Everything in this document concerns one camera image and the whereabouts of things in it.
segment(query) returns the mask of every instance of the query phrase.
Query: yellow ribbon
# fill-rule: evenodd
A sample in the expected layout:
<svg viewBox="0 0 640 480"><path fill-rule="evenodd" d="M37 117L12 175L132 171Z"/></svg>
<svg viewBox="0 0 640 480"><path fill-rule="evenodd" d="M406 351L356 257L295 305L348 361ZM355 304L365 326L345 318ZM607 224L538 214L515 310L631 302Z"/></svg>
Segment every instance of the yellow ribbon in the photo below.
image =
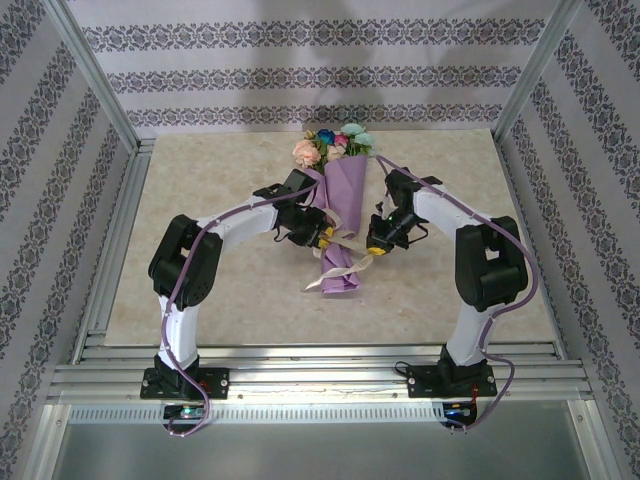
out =
<svg viewBox="0 0 640 480"><path fill-rule="evenodd" d="M362 244L346 238L351 235L355 235L355 232L352 232L351 230L337 230L338 228L340 228L340 226L342 226L342 220L340 219L338 214L333 210L331 210L330 208L325 208L323 209L323 211L327 214L329 218L333 220L335 227L329 227L323 233L320 234L320 241L318 242L319 248L313 249L313 255L316 258L322 258L325 254L326 249L329 248L329 245L331 245L332 243L336 243L340 246L348 248L352 252L356 252L361 255L364 255L364 257L358 260L357 262L355 262L349 268L335 267L327 270L325 273L320 275L317 280L307 285L303 289L303 291L307 291L310 288L317 287L322 283L322 281L325 278L342 277L344 275L350 275L352 273L361 272L365 270L367 267L369 267L369 265L371 265L371 263L373 262L373 257L385 254L385 251L382 250L381 248L377 248L377 247L366 248Z"/></svg>

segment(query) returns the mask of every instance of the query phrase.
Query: flower bouquet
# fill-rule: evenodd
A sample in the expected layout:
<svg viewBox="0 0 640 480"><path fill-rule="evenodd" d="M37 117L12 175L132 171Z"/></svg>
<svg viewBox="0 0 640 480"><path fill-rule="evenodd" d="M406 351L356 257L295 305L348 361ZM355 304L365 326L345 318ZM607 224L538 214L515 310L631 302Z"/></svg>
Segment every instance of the flower bouquet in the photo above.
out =
<svg viewBox="0 0 640 480"><path fill-rule="evenodd" d="M339 133L326 129L307 131L306 138L293 149L296 163L318 181L312 205L335 212L341 222L337 229L354 232L351 235L360 230L364 174L372 148L373 137L365 128L349 123ZM332 268L353 266L349 249L336 243L329 243L321 258L323 274ZM354 272L324 278L321 285L323 293L342 293L356 290L360 279Z"/></svg>

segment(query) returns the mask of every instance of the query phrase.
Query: wall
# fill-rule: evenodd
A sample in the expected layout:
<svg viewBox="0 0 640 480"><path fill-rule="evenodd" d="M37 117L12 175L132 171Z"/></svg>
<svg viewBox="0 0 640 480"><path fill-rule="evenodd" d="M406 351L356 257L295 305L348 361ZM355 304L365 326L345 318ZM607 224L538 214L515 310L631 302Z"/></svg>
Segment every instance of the wall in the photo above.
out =
<svg viewBox="0 0 640 480"><path fill-rule="evenodd" d="M578 9L502 145L570 355L640 478L640 2Z"/></svg>
<svg viewBox="0 0 640 480"><path fill-rule="evenodd" d="M68 361L128 154L37 0L0 0L0 479Z"/></svg>
<svg viewBox="0 0 640 480"><path fill-rule="evenodd" d="M148 138L348 120L387 129L486 128L556 3L69 5L138 135Z"/></svg>

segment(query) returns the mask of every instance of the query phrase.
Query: blue flower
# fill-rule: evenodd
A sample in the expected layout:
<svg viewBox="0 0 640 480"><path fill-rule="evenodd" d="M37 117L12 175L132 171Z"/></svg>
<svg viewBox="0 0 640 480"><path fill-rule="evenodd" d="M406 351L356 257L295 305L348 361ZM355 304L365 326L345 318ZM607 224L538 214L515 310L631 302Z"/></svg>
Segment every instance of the blue flower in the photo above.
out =
<svg viewBox="0 0 640 480"><path fill-rule="evenodd" d="M326 128L319 130L316 136L327 145L333 145L333 142L336 139L336 134Z"/></svg>
<svg viewBox="0 0 640 480"><path fill-rule="evenodd" d="M345 135L358 135L364 133L364 128L357 123L347 123L340 131Z"/></svg>
<svg viewBox="0 0 640 480"><path fill-rule="evenodd" d="M373 136L371 136L370 133L359 133L354 137L353 141L360 145L366 145L368 147L373 147L374 143Z"/></svg>

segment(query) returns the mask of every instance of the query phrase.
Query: pink flower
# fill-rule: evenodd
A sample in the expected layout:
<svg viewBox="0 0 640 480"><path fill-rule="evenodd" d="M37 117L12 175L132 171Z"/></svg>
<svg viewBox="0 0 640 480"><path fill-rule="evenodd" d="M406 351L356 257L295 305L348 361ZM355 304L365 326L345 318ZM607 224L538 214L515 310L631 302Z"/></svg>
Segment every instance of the pink flower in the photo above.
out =
<svg viewBox="0 0 640 480"><path fill-rule="evenodd" d="M320 161L320 152L311 140L300 140L293 149L296 163L301 167L310 168Z"/></svg>
<svg viewBox="0 0 640 480"><path fill-rule="evenodd" d="M329 145L327 147L327 161L337 160L344 156L345 148L343 146Z"/></svg>
<svg viewBox="0 0 640 480"><path fill-rule="evenodd" d="M339 133L338 135L336 135L336 138L333 141L333 144L336 147L346 147L347 143L349 143L349 138L342 133Z"/></svg>

